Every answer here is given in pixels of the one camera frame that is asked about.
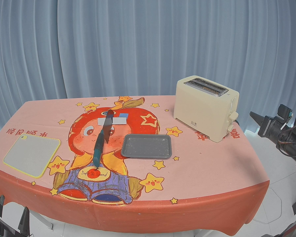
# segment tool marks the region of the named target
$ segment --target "toaster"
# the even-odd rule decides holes
[[[214,81],[190,76],[176,85],[173,117],[219,142],[238,117],[239,92]]]

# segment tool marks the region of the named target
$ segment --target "kitchen knife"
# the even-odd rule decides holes
[[[103,128],[99,133],[97,140],[95,141],[94,153],[93,153],[93,164],[97,168],[100,166],[101,155],[104,147],[104,140],[106,141],[106,143],[109,142],[111,128],[113,124],[113,116],[114,116],[114,112],[111,109],[109,109],[106,114]]]

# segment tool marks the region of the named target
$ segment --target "toaster slot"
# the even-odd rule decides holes
[[[228,89],[200,78],[194,78],[193,80],[187,81],[184,84],[217,97],[220,97],[221,95],[228,92]]]

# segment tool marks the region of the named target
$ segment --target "cable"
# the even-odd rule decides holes
[[[286,125],[286,123],[285,123],[285,124],[281,127],[281,129],[278,131],[278,134],[277,134],[277,141],[278,141],[280,144],[294,144],[294,145],[296,145],[296,142],[295,142],[295,141],[280,141],[280,140],[279,140],[278,137],[279,137],[280,135],[282,135],[284,132],[289,132],[289,131],[293,130],[294,128],[296,128],[296,125],[294,125],[293,127],[291,127],[291,128],[289,128],[289,129],[287,129],[287,130],[281,132],[285,125]]]
[[[290,155],[286,154],[286,153],[283,152],[280,148],[279,148],[278,150],[280,150],[280,152],[281,152],[283,155],[285,155],[285,156],[292,157],[292,158],[296,158],[296,156],[290,156]]]
[[[269,187],[268,189],[271,189],[271,190],[275,193],[275,195],[277,195],[277,193],[276,193],[271,187]],[[268,223],[264,223],[264,222],[258,221],[258,220],[256,220],[256,219],[253,219],[254,221],[259,222],[259,223],[264,224],[264,225],[268,225],[269,223],[272,223],[273,221],[276,221],[277,219],[279,219],[279,218],[282,216],[282,200],[281,200],[281,198],[280,198],[279,195],[277,195],[277,196],[278,196],[278,198],[279,198],[280,201],[281,201],[281,214],[280,214],[280,216],[279,216],[278,218],[272,220],[271,222],[268,222]]]
[[[294,125],[293,127],[291,127],[291,128],[289,128],[289,129],[287,129],[287,130],[281,132],[285,125],[286,125],[286,123],[285,123],[285,124],[281,127],[281,129],[278,131],[278,134],[277,134],[277,142],[278,142],[279,144],[293,144],[293,145],[296,145],[296,142],[295,142],[295,141],[280,141],[280,140],[279,140],[278,137],[279,137],[280,135],[282,135],[284,132],[289,132],[289,131],[293,130],[294,128],[296,128],[296,125]],[[286,154],[285,152],[283,152],[283,151],[281,150],[281,146],[280,146],[280,145],[278,145],[278,146],[279,146],[279,147],[278,147],[278,150],[279,150],[283,155],[288,156],[288,157],[291,157],[291,158],[296,158],[296,156],[290,156],[290,155]]]

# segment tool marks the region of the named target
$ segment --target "tablecloth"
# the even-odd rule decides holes
[[[234,235],[257,212],[268,176],[234,122],[221,142],[173,118],[175,96],[120,96],[26,102],[0,131],[0,195],[50,218],[92,229],[165,233],[213,229]],[[97,119],[113,109],[99,170],[92,164]],[[61,145],[35,179],[3,163],[21,134]],[[168,134],[166,160],[121,155],[129,133]]]

